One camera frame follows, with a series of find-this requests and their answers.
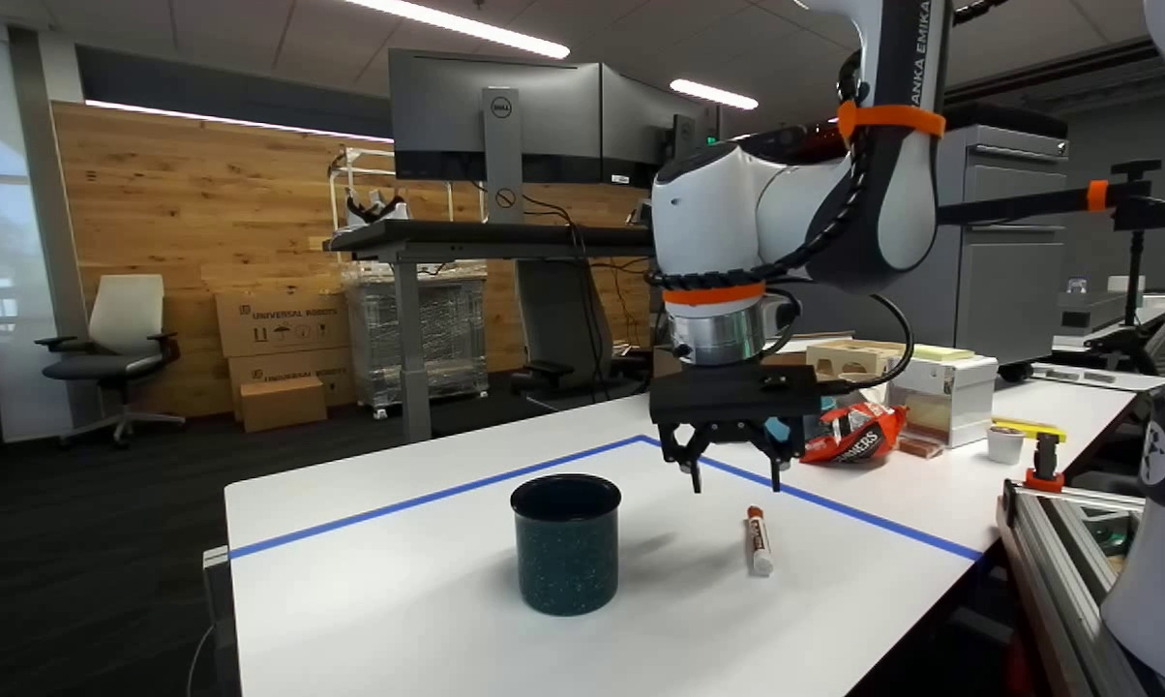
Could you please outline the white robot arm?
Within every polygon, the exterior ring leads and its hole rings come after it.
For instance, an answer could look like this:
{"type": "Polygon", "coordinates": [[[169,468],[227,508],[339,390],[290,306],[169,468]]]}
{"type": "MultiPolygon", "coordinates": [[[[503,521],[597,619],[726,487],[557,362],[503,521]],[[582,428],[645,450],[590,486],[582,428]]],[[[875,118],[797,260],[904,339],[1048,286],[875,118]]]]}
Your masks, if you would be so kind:
{"type": "MultiPolygon", "coordinates": [[[[797,0],[857,29],[857,78],[811,162],[731,145],[649,188],[649,239],[682,367],[649,388],[662,457],[690,468],[717,441],[748,441],[770,460],[802,455],[802,419],[829,390],[802,367],[766,367],[760,315],[792,266],[819,283],[902,274],[924,260],[960,206],[935,203],[947,0],[797,0]]],[[[1146,512],[1106,633],[1165,677],[1165,412],[1142,444],[1146,512]]]]}

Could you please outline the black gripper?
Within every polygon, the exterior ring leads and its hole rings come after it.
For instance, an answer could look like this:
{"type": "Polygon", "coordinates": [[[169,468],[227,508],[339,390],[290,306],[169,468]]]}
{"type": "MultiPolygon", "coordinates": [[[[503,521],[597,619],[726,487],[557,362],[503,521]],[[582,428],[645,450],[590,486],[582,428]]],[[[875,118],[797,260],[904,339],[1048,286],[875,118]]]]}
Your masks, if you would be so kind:
{"type": "Polygon", "coordinates": [[[804,422],[819,412],[815,375],[804,364],[685,367],[649,384],[649,419],[662,457],[699,495],[699,457],[713,441],[750,441],[766,455],[770,487],[802,450],[804,422]]]}

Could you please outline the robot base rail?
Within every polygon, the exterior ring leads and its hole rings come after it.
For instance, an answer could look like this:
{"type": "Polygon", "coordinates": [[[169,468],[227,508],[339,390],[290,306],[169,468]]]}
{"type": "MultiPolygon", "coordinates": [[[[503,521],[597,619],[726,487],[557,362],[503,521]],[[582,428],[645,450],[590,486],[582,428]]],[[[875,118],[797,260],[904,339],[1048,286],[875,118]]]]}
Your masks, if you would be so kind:
{"type": "Polygon", "coordinates": [[[1135,495],[1004,486],[995,531],[1051,697],[1149,697],[1146,675],[1103,628],[1137,512],[1135,495]]]}

